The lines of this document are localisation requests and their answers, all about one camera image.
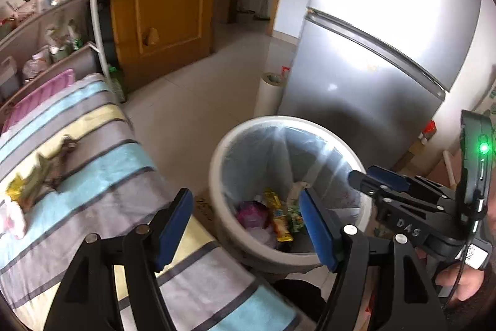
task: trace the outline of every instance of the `refrigerator handle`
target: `refrigerator handle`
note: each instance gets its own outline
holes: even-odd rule
[[[378,38],[361,31],[343,20],[318,12],[314,9],[308,9],[305,19],[367,48],[406,73],[438,99],[442,101],[445,100],[445,90],[436,82],[436,80],[416,64],[415,61],[398,51],[396,48],[391,47],[391,45],[382,42]]]

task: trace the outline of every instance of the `door handle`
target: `door handle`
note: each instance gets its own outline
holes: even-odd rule
[[[391,45],[382,42],[378,38],[361,31],[343,20],[331,15],[324,15],[323,13],[319,13],[313,9],[308,9],[305,20],[315,23],[323,29],[339,34],[340,36],[347,38],[348,40],[351,40],[364,48],[367,48],[374,54],[380,56],[392,65],[396,66],[399,70],[406,73],[438,99],[445,101],[446,93],[444,89],[441,88],[441,86],[438,85],[427,72],[420,68],[415,61]]]
[[[143,34],[143,45],[156,45],[158,44],[158,30],[150,27]]]

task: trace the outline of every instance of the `blue gripper pad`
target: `blue gripper pad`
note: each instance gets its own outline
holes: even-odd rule
[[[175,198],[179,198],[179,201],[174,200],[169,208],[164,210],[170,217],[166,219],[166,225],[158,236],[158,252],[153,261],[155,272],[160,272],[172,262],[193,212],[193,194],[190,190],[181,189]]]
[[[312,240],[313,247],[318,259],[329,271],[334,272],[338,266],[338,260],[334,257],[333,240],[326,223],[318,212],[310,196],[305,190],[299,194],[299,210],[307,227],[308,234]]]
[[[379,166],[370,166],[367,175],[396,192],[407,192],[410,185],[405,177]]]

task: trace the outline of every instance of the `screw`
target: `screw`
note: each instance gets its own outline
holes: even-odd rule
[[[396,236],[394,236],[394,238],[400,244],[406,244],[406,242],[408,241],[408,239],[406,238],[406,236],[404,234],[401,234],[401,233],[399,233]]]
[[[137,234],[147,234],[150,231],[150,227],[148,225],[139,225],[135,228]]]
[[[346,234],[349,234],[349,235],[353,235],[353,234],[358,233],[358,229],[353,225],[346,225],[345,227],[343,227],[343,230]]]
[[[84,238],[84,241],[87,242],[88,244],[95,243],[97,240],[98,240],[98,236],[96,233],[90,233]]]

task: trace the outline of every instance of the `human hand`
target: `human hand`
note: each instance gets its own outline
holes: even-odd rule
[[[436,277],[436,285],[440,286],[453,286],[460,270],[461,263],[453,264],[446,269],[443,269]],[[465,265],[463,268],[463,273],[458,283],[458,287],[455,290],[453,298],[449,302],[450,304],[456,303],[457,301],[465,301],[470,299],[482,286],[484,281],[484,271],[479,271],[478,269],[473,269],[471,266]]]

